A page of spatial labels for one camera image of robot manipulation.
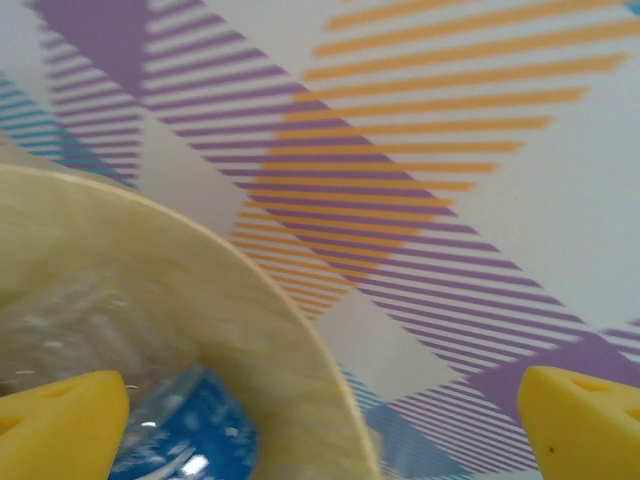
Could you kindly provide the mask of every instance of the patterned wall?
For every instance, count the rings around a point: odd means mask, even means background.
[[[310,1],[324,17],[307,38],[287,30],[295,8],[272,3],[255,20],[241,10],[264,6],[226,1],[0,7],[22,39],[0,54],[0,140],[195,218],[231,215],[227,230],[209,226],[316,322],[391,478],[540,478],[515,407],[522,373],[556,365],[640,386],[640,321],[581,318],[458,208],[503,170],[515,201],[535,167],[523,158],[563,161],[549,135],[631,75],[640,9]],[[296,71],[279,35],[305,49]],[[158,171],[179,174],[160,187]],[[602,180],[575,173],[564,189]],[[216,194],[228,185],[235,197]]]

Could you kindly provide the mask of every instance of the geometric pattern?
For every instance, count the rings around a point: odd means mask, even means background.
[[[3,141],[135,187],[160,120],[246,191],[230,240],[308,318],[358,289],[458,374],[385,403],[344,365],[387,475],[518,478],[524,370],[640,385],[640,320],[592,331],[455,206],[627,63],[636,2],[343,7],[295,78],[201,0],[33,2],[50,107],[0,76]]]

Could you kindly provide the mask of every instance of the blue bottle label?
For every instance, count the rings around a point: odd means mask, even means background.
[[[213,372],[207,372],[150,438],[118,456],[109,480],[246,480],[257,431]]]

